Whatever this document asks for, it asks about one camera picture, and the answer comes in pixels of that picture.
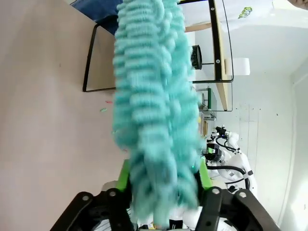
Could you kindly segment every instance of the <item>green gripper pad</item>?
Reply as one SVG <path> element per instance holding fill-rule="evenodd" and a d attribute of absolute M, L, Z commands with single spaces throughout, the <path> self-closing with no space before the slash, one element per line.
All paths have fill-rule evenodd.
<path fill-rule="evenodd" d="M 204 159 L 201 159 L 199 173 L 200 173 L 200 179 L 201 179 L 202 187 L 205 190 L 211 188 L 212 187 L 212 180 L 208 175 L 208 171 L 207 171 L 207 167 L 206 167 Z"/>
<path fill-rule="evenodd" d="M 123 166 L 120 172 L 120 176 L 117 180 L 116 188 L 120 191 L 124 191 L 127 187 L 128 183 L 128 176 L 129 176 L 129 164 L 128 160 L 124 160 Z"/>

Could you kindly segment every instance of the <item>wall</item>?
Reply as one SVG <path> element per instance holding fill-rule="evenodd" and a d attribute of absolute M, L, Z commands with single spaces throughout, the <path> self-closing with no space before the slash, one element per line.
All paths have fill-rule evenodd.
<path fill-rule="evenodd" d="M 93 27 L 62 0 L 1 1 L 0 230 L 49 230 L 118 177 L 112 92 L 81 91 Z"/>
<path fill-rule="evenodd" d="M 308 214 L 306 210 L 306 205 L 308 205 L 308 169 L 306 166 L 308 163 L 306 147 L 308 129 L 308 59 L 303 62 L 291 77 L 297 110 L 295 127 L 296 144 L 293 176 L 281 229 L 282 231 L 303 231 L 308 226 Z"/>
<path fill-rule="evenodd" d="M 216 125 L 224 124 L 240 134 L 239 144 L 256 174 L 259 200 L 276 222 L 283 213 L 292 169 L 290 75 L 307 57 L 308 48 L 302 45 L 306 34 L 301 28 L 277 26 L 245 26 L 232 31 L 233 56 L 250 59 L 251 75 L 235 77 L 233 111 L 218 113 L 216 121 Z M 211 31 L 196 32 L 195 37 L 203 62 L 211 62 Z M 224 45 L 230 57 L 227 38 Z M 196 71 L 197 79 L 205 74 L 209 76 L 211 70 Z"/>

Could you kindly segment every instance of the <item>cartoon logo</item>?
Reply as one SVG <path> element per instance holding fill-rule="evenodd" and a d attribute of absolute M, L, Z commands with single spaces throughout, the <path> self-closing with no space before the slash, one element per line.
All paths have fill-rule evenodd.
<path fill-rule="evenodd" d="M 245 7 L 242 11 L 242 13 L 239 15 L 239 19 L 240 18 L 246 18 L 248 15 L 250 15 L 252 11 L 252 8 L 251 7 Z"/>

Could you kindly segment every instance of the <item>beige floor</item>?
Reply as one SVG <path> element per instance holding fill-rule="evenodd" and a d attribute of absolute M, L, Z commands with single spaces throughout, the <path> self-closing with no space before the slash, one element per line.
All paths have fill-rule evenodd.
<path fill-rule="evenodd" d="M 119 174 L 112 92 L 81 91 L 93 26 L 62 0 L 37 0 L 16 33 L 0 25 L 12 37 L 0 57 L 2 231 L 49 230 L 78 192 L 97 194 Z"/>

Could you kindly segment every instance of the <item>white cloth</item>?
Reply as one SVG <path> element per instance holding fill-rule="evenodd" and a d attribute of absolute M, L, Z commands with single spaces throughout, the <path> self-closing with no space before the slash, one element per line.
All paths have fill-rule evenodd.
<path fill-rule="evenodd" d="M 218 19 L 227 31 L 226 16 L 222 0 L 216 0 Z M 272 9 L 272 0 L 224 0 L 229 30 L 239 28 L 260 17 L 266 16 Z M 211 22 L 208 1 L 181 4 L 185 16 L 185 26 Z"/>

